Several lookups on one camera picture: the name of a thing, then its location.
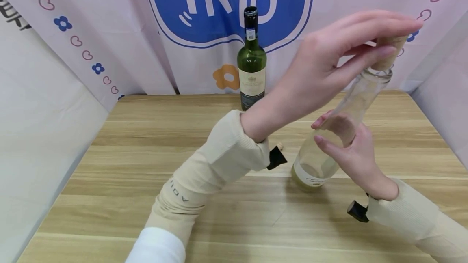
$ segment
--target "green wine bottle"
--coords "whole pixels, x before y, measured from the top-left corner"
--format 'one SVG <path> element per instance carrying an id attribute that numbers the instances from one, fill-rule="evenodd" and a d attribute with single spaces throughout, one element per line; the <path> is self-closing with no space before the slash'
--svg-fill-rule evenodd
<path id="1" fill-rule="evenodd" d="M 243 110 L 265 96 L 266 53 L 258 44 L 258 10 L 244 9 L 245 45 L 237 54 L 239 67 L 240 103 Z"/>

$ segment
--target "black clip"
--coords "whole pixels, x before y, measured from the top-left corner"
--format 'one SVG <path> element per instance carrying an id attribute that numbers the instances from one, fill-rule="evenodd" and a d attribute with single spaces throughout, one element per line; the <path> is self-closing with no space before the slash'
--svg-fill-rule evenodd
<path id="1" fill-rule="evenodd" d="M 286 164 L 288 161 L 284 158 L 283 153 L 275 146 L 274 149 L 270 151 L 270 165 L 266 167 L 268 170 L 273 170 L 274 168 L 278 167 L 281 164 Z"/>
<path id="2" fill-rule="evenodd" d="M 367 207 L 360 205 L 356 201 L 351 202 L 350 206 L 348 207 L 347 213 L 360 222 L 369 222 L 369 219 L 366 215 Z"/>

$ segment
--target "wine label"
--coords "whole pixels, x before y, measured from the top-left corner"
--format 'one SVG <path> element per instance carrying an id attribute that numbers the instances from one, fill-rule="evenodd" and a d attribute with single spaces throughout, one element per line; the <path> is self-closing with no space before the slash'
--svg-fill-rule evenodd
<path id="1" fill-rule="evenodd" d="M 241 93 L 254 97 L 265 92 L 266 68 L 252 73 L 238 70 Z"/>
<path id="2" fill-rule="evenodd" d="M 245 38 L 247 41 L 255 40 L 255 29 L 245 29 Z"/>
<path id="3" fill-rule="evenodd" d="M 266 68 L 259 72 L 244 72 L 239 70 L 240 102 L 247 110 L 265 96 Z"/>
<path id="4" fill-rule="evenodd" d="M 327 182 L 327 178 L 316 178 L 311 175 L 309 175 L 299 164 L 298 159 L 295 160 L 294 164 L 294 171 L 296 173 L 296 176 L 301 180 L 302 183 L 306 184 L 307 186 L 311 187 L 319 187 L 322 186 L 325 182 Z"/>

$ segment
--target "arm sleeve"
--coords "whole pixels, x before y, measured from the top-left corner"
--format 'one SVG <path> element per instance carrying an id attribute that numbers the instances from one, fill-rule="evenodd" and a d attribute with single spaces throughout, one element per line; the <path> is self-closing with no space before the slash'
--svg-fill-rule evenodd
<path id="1" fill-rule="evenodd" d="M 421 193 L 394 180 L 400 189 L 397 199 L 369 198 L 369 220 L 391 227 L 439 263 L 468 263 L 468 230 Z"/>
<path id="2" fill-rule="evenodd" d="M 126 263 L 183 263 L 195 219 L 210 196 L 269 165 L 268 140 L 255 143 L 246 136 L 240 116 L 239 110 L 224 116 L 163 185 Z"/>

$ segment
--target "wooden table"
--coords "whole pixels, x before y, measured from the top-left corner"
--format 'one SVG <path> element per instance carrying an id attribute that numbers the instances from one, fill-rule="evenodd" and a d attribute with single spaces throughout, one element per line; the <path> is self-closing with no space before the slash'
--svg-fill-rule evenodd
<path id="1" fill-rule="evenodd" d="M 187 248 L 188 263 L 431 263 L 375 223 L 346 214 L 364 193 L 344 173 L 315 193 L 290 182 L 309 125 L 341 100 L 275 133 L 289 163 L 253 172 L 213 196 Z M 20 263 L 123 263 L 172 172 L 208 136 L 237 95 L 130 96 L 116 105 Z M 365 123 L 378 164 L 468 226 L 468 174 L 413 100 L 382 93 Z"/>

